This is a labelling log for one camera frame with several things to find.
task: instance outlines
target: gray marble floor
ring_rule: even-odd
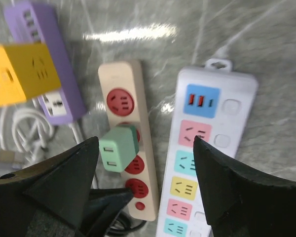
[[[0,42],[11,42],[0,0]],[[88,114],[86,136],[108,129],[97,68],[103,62],[142,60],[159,186],[163,181],[176,77],[186,65],[212,56],[256,75],[259,91],[237,159],[296,180],[296,0],[50,0],[73,62]],[[74,145],[69,128],[57,131],[50,155]],[[103,171],[101,188],[119,187]],[[155,236],[156,222],[142,236]]]

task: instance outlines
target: white cable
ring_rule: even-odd
[[[72,122],[69,123],[68,126],[72,129],[74,133],[75,142],[77,142],[77,144],[83,142],[84,139],[79,124],[77,122]]]
[[[42,148],[46,148],[48,141],[55,132],[54,127],[39,110],[37,100],[33,100],[33,104],[35,108],[18,109],[12,117],[12,138],[18,151],[25,154],[28,161],[25,166],[33,165],[44,159]],[[0,116],[0,145],[3,150],[7,150],[5,139],[6,116],[7,107],[3,107]],[[20,123],[28,119],[32,119],[34,122],[29,134],[25,135]]]
[[[8,107],[4,106],[1,110],[1,115],[0,115],[0,146],[3,150],[7,150],[6,142],[5,142],[5,138],[4,138],[5,137],[4,127],[5,127],[7,111],[8,111]]]

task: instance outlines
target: beige power strip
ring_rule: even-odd
[[[139,133],[138,156],[121,173],[125,186],[135,196],[128,204],[129,214],[154,221],[159,193],[141,65],[138,61],[106,63],[99,67],[98,73],[110,127],[130,123]]]

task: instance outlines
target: green usb charger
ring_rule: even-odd
[[[136,128],[121,124],[112,128],[99,140],[104,168],[111,172],[123,172],[139,151]]]

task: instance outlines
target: white switch button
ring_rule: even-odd
[[[200,232],[197,232],[197,231],[191,231],[189,233],[189,236],[190,237],[202,237],[201,233]]]
[[[227,147],[230,144],[230,137],[219,134],[215,137],[214,144],[218,147]]]
[[[237,100],[225,100],[222,105],[222,110],[228,115],[236,115],[239,113],[241,108],[240,101]]]
[[[195,219],[197,221],[206,222],[205,214],[203,212],[197,211],[195,213]]]

